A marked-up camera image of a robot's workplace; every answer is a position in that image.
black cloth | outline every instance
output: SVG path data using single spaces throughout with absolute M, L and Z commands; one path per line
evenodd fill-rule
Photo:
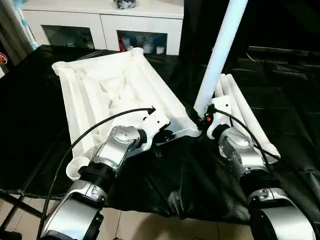
M 70 146 L 59 78 L 51 65 L 92 53 L 41 46 L 0 81 L 2 158 L 0 189 L 43 198 Z M 94 56 L 113 52 L 98 51 Z M 186 106 L 195 102 L 206 66 L 177 56 L 146 56 Z M 273 164 L 281 186 L 318 226 L 320 213 L 320 71 L 257 62 L 226 67 L 270 141 L 281 154 Z M 29 175 L 42 160 L 28 187 Z M 71 180 L 66 161 L 53 189 L 61 197 Z M 246 199 L 215 145 L 206 137 L 182 137 L 128 158 L 108 195 L 120 210 L 163 216 L 247 223 Z

cabinet door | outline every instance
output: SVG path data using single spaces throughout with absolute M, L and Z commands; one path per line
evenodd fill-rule
M 178 55 L 182 19 L 101 15 L 108 50 L 141 47 L 145 53 Z
M 107 49 L 99 14 L 24 10 L 39 45 Z

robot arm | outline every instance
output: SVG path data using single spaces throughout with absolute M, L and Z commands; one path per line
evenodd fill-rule
M 251 138 L 231 127 L 228 117 L 220 113 L 213 115 L 207 135 L 215 140 L 220 154 L 228 159 L 246 196 L 254 239 L 316 239 L 309 220 L 281 189 L 279 181 L 270 175 Z
M 95 240 L 104 219 L 100 211 L 127 153 L 148 150 L 156 133 L 169 123 L 166 115 L 156 110 L 138 128 L 115 126 L 47 218 L 41 240 Z

white tube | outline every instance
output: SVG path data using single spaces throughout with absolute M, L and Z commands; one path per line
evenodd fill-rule
M 239 119 L 243 124 L 246 125 L 246 122 L 242 116 L 242 113 L 239 109 L 239 106 L 237 104 L 237 101 L 235 99 L 235 96 L 234 96 L 234 93 L 231 89 L 231 84 L 229 82 L 229 79 L 228 79 L 228 76 L 229 74 L 226 76 L 226 75 L 221 75 L 220 79 L 221 79 L 221 85 L 222 85 L 222 89 L 223 89 L 223 93 L 224 95 L 227 95 L 229 96 L 229 99 L 230 99 L 230 105 L 231 105 L 231 113 L 232 113 L 232 116 L 236 117 L 237 119 Z M 250 134 L 247 132 L 247 130 L 245 130 L 239 123 L 237 123 L 236 121 L 234 120 L 231 120 L 232 121 L 232 124 L 233 126 L 238 129 L 242 134 L 244 134 L 245 136 L 247 136 L 248 138 L 251 139 L 251 136 Z
M 269 141 L 268 137 L 266 136 L 265 132 L 263 131 L 262 127 L 260 126 L 258 120 L 256 119 L 254 113 L 252 112 L 250 106 L 248 105 L 245 97 L 241 93 L 235 79 L 232 77 L 231 74 L 228 74 L 226 76 L 228 78 L 231 90 L 233 92 L 234 98 L 236 100 L 236 103 L 241 111 L 241 114 L 243 116 L 243 119 L 245 121 L 246 126 L 250 129 L 250 131 L 253 133 L 253 135 L 256 137 L 256 139 L 261 144 L 262 148 L 269 153 L 272 153 L 273 155 L 276 155 L 280 157 L 280 154 L 276 147 Z M 268 160 L 270 163 L 274 163 L 276 160 L 268 156 Z
M 216 83 L 215 90 L 214 90 L 215 98 L 222 97 L 224 95 L 224 90 L 222 89 L 222 85 L 221 85 L 221 78 L 223 76 L 225 76 L 225 74 L 222 73 L 219 77 L 218 82 Z
M 193 108 L 203 117 L 237 33 L 248 0 L 230 0 Z

tile floor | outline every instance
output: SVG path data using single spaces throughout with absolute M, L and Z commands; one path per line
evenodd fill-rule
M 43 199 L 25 198 L 24 202 L 42 211 Z M 50 201 L 49 207 L 55 205 Z M 12 205 L 0 199 L 0 224 Z M 250 227 L 195 219 L 179 220 L 157 214 L 136 211 L 102 210 L 104 220 L 98 240 L 253 240 Z M 7 231 L 22 234 L 22 240 L 35 240 L 40 219 L 21 209 L 17 210 Z

